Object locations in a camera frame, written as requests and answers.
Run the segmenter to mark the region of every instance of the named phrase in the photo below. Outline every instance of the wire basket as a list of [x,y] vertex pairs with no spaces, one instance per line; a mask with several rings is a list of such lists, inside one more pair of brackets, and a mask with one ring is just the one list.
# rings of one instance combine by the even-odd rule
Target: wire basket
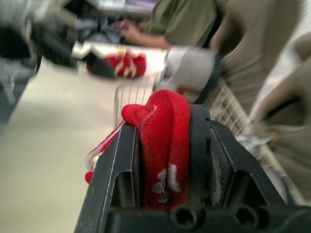
[[[145,104],[153,92],[154,83],[159,80],[159,77],[160,73],[156,73],[138,82],[118,86],[115,95],[115,127],[121,122],[123,106],[133,103]],[[218,86],[210,94],[205,105],[209,108],[211,119],[226,125],[235,137],[241,133],[251,133],[252,124],[248,115],[224,80],[219,80]],[[263,167],[271,167],[280,174],[296,204],[310,205],[304,200],[267,145],[259,147],[257,159]]]

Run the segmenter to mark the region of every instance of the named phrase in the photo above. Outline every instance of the red object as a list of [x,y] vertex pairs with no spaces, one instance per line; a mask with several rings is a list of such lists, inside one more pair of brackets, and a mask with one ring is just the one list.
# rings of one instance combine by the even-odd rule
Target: red object
[[86,173],[86,182],[89,184],[91,183],[91,180],[92,180],[92,177],[93,177],[93,172],[92,171],[89,171]]
[[[125,122],[135,125],[140,132],[143,204],[171,209],[184,203],[189,178],[190,108],[186,99],[175,92],[161,90],[151,95],[145,106],[130,104],[121,114]],[[106,148],[122,125],[91,153],[95,156],[97,151]]]
[[119,77],[137,78],[143,76],[147,68],[146,56],[143,53],[136,56],[129,50],[108,55],[103,60],[110,63]]

